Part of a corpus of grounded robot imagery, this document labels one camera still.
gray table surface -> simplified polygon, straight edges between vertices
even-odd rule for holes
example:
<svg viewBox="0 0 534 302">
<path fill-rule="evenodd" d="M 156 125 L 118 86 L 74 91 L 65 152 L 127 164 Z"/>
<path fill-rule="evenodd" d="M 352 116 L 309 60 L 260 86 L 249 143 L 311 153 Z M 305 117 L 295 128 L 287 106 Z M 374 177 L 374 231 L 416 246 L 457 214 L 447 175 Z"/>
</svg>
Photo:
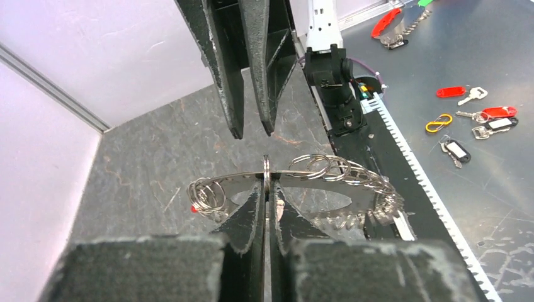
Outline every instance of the gray table surface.
<svg viewBox="0 0 534 302">
<path fill-rule="evenodd" d="M 346 30 L 348 53 L 379 70 L 390 88 L 385 102 L 454 220 L 505 301 L 534 293 L 534 204 L 530 194 L 528 103 L 534 87 L 534 4 L 528 0 L 441 0 L 433 15 L 388 52 L 369 37 L 376 20 Z M 283 93 L 276 131 L 264 132 L 247 72 L 245 139 L 234 140 L 210 86 L 106 133 L 98 150 L 71 240 L 155 233 L 205 233 L 215 225 L 190 212 L 185 189 L 201 176 L 274 169 L 294 157 L 331 153 L 319 114 L 298 69 Z M 510 105 L 520 124 L 508 133 L 475 141 L 469 119 L 457 118 L 442 134 L 460 140 L 473 159 L 463 169 L 437 146 L 424 125 L 457 110 L 437 89 L 482 86 L 488 97 L 461 107 L 478 111 Z M 344 200 L 320 191 L 295 191 L 303 206 L 335 208 Z"/>
<path fill-rule="evenodd" d="M 532 301 L 534 294 L 534 3 L 529 0 L 439 0 L 430 18 L 407 39 L 386 50 L 370 38 L 377 18 L 343 32 L 348 55 L 379 71 L 385 104 L 505 301 Z M 440 99 L 448 86 L 480 86 L 489 94 L 458 107 Z M 424 126 L 442 113 L 515 106 L 518 126 L 475 140 L 476 123 L 455 118 L 436 135 Z M 460 141 L 472 160 L 457 169 L 438 140 Z"/>
</svg>

key ring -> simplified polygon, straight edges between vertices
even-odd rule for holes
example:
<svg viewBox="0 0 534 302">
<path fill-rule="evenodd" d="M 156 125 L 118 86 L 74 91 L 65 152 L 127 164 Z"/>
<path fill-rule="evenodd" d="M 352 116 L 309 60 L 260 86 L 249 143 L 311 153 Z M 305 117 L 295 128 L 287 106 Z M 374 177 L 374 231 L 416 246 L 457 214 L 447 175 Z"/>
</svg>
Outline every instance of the key ring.
<svg viewBox="0 0 534 302">
<path fill-rule="evenodd" d="M 473 120 L 479 124 L 483 124 L 491 120 L 491 116 L 485 112 L 479 111 L 473 114 Z"/>
<path fill-rule="evenodd" d="M 440 140 L 438 140 L 438 143 L 439 144 L 443 144 L 443 143 L 448 143 L 450 142 L 452 138 L 450 136 L 448 136 L 447 134 L 443 135 Z"/>
<path fill-rule="evenodd" d="M 452 116 L 451 115 L 448 115 L 446 113 L 440 115 L 437 119 L 435 119 L 434 121 L 431 121 L 429 122 L 428 124 L 426 124 L 426 126 L 424 127 L 424 129 L 428 132 L 428 133 L 436 133 L 438 131 L 440 131 L 441 129 L 443 129 L 443 127 L 445 127 L 446 125 L 449 125 L 450 123 L 452 123 Z"/>
<path fill-rule="evenodd" d="M 263 189 L 265 195 L 269 195 L 271 191 L 271 163 L 269 155 L 263 156 Z"/>
</svg>

red key tag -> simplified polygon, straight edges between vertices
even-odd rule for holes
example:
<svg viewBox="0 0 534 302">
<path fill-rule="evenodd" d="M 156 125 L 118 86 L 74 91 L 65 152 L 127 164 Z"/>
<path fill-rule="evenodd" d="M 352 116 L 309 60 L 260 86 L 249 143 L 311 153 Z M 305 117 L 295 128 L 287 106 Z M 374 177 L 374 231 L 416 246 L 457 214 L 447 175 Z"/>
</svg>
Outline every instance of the red key tag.
<svg viewBox="0 0 534 302">
<path fill-rule="evenodd" d="M 401 13 L 400 8 L 394 8 L 387 13 L 380 21 L 375 25 L 371 31 L 371 38 L 378 38 L 382 31 L 395 19 L 395 16 Z"/>
<path fill-rule="evenodd" d="M 465 94 L 465 88 L 463 86 L 454 86 L 441 88 L 436 91 L 436 95 L 439 98 L 450 98 L 452 96 L 463 96 Z"/>
<path fill-rule="evenodd" d="M 516 116 L 517 109 L 512 106 L 492 107 L 482 110 L 482 114 L 491 120 L 494 118 L 512 118 Z"/>
</svg>

white wall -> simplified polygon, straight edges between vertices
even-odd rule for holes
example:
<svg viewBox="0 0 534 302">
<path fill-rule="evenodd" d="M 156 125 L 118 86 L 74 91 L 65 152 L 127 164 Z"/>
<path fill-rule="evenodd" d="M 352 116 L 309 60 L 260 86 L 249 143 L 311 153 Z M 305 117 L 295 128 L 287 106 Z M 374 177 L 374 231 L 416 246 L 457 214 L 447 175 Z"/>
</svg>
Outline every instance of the white wall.
<svg viewBox="0 0 534 302">
<path fill-rule="evenodd" d="M 35 301 L 62 252 L 100 136 L 0 64 L 0 301 Z"/>
<path fill-rule="evenodd" d="M 299 36 L 307 3 L 291 0 Z M 174 0 L 4 0 L 0 41 L 111 126 L 213 82 Z"/>
</svg>

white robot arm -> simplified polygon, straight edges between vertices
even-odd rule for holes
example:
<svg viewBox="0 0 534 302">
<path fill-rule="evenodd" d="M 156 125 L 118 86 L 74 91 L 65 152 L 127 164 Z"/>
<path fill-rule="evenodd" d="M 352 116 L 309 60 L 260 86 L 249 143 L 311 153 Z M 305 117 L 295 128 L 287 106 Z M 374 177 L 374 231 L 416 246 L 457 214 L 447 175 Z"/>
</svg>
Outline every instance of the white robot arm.
<svg viewBox="0 0 534 302">
<path fill-rule="evenodd" d="M 336 0 L 308 0 L 308 14 L 307 48 L 310 47 L 314 52 L 329 52 L 332 44 L 343 48 Z"/>
</svg>

